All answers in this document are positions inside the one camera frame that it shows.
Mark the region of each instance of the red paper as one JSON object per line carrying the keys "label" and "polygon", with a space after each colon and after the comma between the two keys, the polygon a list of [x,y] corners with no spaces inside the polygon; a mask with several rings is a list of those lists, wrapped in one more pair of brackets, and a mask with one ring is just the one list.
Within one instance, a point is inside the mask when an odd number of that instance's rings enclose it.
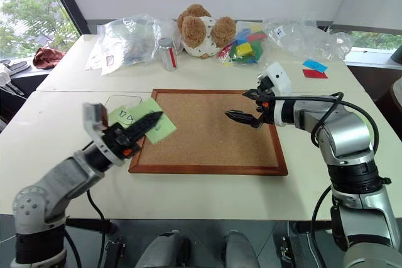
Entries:
{"label": "red paper", "polygon": [[303,73],[306,78],[328,78],[325,73],[312,69],[303,69]]}

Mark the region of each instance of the brown teddy bear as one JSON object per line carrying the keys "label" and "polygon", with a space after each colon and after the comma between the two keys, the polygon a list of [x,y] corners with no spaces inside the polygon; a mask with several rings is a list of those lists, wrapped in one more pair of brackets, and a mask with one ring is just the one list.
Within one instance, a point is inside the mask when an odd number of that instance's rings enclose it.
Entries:
{"label": "brown teddy bear", "polygon": [[203,59],[216,54],[236,35],[236,24],[231,18],[215,20],[200,4],[192,4],[180,14],[177,26],[187,53]]}

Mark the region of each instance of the green sticky note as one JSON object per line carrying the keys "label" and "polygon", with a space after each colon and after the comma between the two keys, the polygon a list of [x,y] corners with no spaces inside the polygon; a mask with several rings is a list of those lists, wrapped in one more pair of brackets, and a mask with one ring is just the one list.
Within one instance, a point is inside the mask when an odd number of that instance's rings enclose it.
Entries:
{"label": "green sticky note", "polygon": [[125,106],[120,106],[119,108],[114,109],[111,113],[109,113],[107,119],[109,125],[113,125],[118,122],[124,128],[131,126],[131,124],[136,121],[129,109]]}
{"label": "green sticky note", "polygon": [[[148,99],[145,102],[140,103],[137,107],[129,108],[129,113],[134,117],[135,121],[148,113],[159,111],[162,111],[162,108],[154,99]],[[156,126],[146,133],[146,137],[148,137],[150,142],[156,144],[175,130],[176,126],[171,122],[171,120],[169,120],[166,114],[163,114]]]}

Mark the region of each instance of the silver canister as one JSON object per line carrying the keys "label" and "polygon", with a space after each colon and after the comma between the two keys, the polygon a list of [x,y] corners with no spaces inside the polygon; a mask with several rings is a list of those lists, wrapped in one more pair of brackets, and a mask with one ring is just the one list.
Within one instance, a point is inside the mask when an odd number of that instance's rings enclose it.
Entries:
{"label": "silver canister", "polygon": [[175,47],[171,38],[159,39],[159,54],[166,70],[173,72],[177,69]]}

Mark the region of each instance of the cork board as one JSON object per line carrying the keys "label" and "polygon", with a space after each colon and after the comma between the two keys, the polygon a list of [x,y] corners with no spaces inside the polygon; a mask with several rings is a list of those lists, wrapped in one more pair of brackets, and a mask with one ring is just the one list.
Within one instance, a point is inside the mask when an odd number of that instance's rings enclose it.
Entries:
{"label": "cork board", "polygon": [[258,115],[242,90],[165,90],[152,93],[177,130],[158,144],[139,141],[130,173],[288,174],[276,128],[236,123],[230,109]]}

